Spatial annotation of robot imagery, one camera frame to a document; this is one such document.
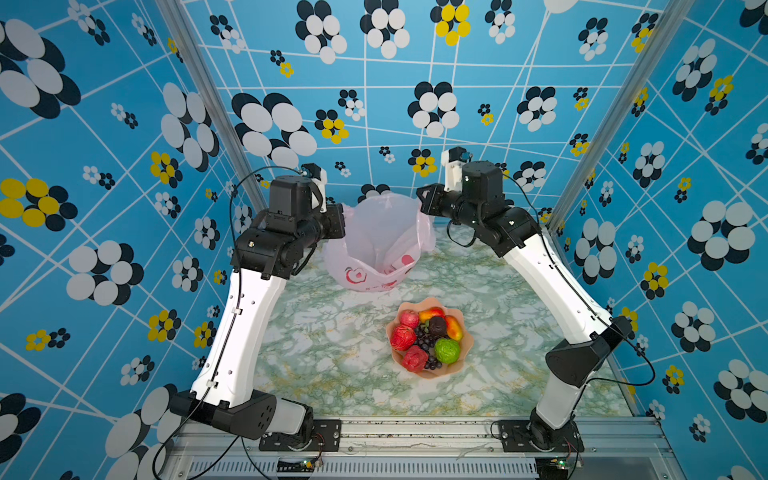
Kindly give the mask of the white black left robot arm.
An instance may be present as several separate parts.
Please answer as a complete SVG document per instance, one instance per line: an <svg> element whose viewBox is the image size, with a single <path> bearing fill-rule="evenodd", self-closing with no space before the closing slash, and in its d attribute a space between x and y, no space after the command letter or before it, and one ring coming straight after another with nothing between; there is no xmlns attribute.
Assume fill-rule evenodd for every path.
<svg viewBox="0 0 768 480"><path fill-rule="evenodd" d="M303 446L313 437L311 407L253 387L268 321L288 280L323 240L345 235L343 208L328 204L324 171L280 176L269 206L234 240L234 282L217 337L192 387L169 405L193 420L243 439L282 435Z"/></svg>

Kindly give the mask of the red bell pepper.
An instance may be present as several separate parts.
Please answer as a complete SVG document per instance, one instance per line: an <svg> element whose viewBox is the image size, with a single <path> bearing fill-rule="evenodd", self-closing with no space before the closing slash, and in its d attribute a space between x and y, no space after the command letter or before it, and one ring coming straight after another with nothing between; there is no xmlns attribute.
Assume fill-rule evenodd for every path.
<svg viewBox="0 0 768 480"><path fill-rule="evenodd" d="M418 345L412 345L403 357L402 366L409 372L418 373L425 369L429 354Z"/></svg>

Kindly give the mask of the pink translucent plastic bag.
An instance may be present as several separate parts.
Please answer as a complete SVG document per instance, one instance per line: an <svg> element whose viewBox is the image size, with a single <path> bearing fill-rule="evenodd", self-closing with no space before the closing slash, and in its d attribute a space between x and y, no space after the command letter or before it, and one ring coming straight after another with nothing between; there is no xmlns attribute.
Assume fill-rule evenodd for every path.
<svg viewBox="0 0 768 480"><path fill-rule="evenodd" d="M358 292L386 292L400 284L423 254L435 249L433 220L421 202L389 193L343 207L345 235L323 247L329 275Z"/></svg>

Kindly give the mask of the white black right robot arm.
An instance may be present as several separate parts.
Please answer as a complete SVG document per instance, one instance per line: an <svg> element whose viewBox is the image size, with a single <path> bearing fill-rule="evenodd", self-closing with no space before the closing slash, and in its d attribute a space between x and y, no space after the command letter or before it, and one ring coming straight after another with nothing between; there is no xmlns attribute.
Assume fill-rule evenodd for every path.
<svg viewBox="0 0 768 480"><path fill-rule="evenodd" d="M629 320L600 307L555 257L539 222L506 200L494 164L453 161L445 183L421 187L417 197L422 213L471 228L474 239L516 270L557 321L563 339L545 356L550 375L528 424L530 443L554 450L572 427L586 386L627 340Z"/></svg>

